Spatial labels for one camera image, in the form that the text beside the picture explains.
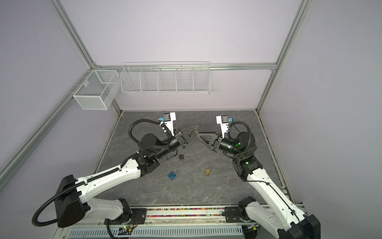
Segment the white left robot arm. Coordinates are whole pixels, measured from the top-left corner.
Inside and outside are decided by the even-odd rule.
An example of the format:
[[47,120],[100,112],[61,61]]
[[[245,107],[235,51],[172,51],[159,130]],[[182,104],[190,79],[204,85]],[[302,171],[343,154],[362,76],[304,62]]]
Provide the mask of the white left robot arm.
[[[140,123],[147,122],[162,128],[167,138],[160,140],[152,133],[141,140],[133,136],[133,129]],[[44,227],[56,223],[58,227],[72,226],[83,219],[101,217],[127,223],[132,212],[125,199],[104,200],[97,206],[90,202],[100,193],[123,182],[135,180],[154,171],[159,159],[174,152],[178,147],[185,148],[197,134],[198,124],[179,128],[175,134],[163,121],[139,119],[128,130],[129,137],[137,144],[138,151],[126,157],[123,162],[107,170],[85,177],[75,178],[68,175],[61,183],[54,196],[48,199],[32,216],[32,224]]]

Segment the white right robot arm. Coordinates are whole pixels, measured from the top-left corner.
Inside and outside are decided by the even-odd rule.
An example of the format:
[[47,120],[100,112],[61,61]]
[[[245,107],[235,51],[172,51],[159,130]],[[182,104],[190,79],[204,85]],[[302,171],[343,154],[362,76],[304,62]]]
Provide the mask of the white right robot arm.
[[196,136],[210,150],[220,150],[230,157],[239,178],[249,183],[270,207],[267,210],[253,197],[247,197],[238,203],[243,220],[257,222],[276,239],[319,239],[320,221],[296,206],[270,178],[254,155],[257,146],[250,127],[240,121],[232,122],[227,128],[237,124],[246,128],[237,137],[232,137],[229,131],[227,136],[213,132],[198,132]]

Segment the blue padlock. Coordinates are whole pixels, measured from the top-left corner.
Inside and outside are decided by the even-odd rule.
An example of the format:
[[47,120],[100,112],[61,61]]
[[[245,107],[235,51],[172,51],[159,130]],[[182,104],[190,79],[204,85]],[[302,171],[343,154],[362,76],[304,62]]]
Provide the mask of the blue padlock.
[[179,171],[177,169],[174,169],[173,171],[171,171],[169,174],[168,174],[168,178],[173,180],[177,174],[179,173]]

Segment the black padlock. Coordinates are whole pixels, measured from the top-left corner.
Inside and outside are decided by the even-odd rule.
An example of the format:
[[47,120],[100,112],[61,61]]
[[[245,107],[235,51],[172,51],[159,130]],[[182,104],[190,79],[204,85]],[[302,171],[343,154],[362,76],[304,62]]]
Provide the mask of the black padlock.
[[187,152],[185,150],[182,151],[182,153],[179,154],[179,161],[185,162],[186,161],[186,155],[187,155]]

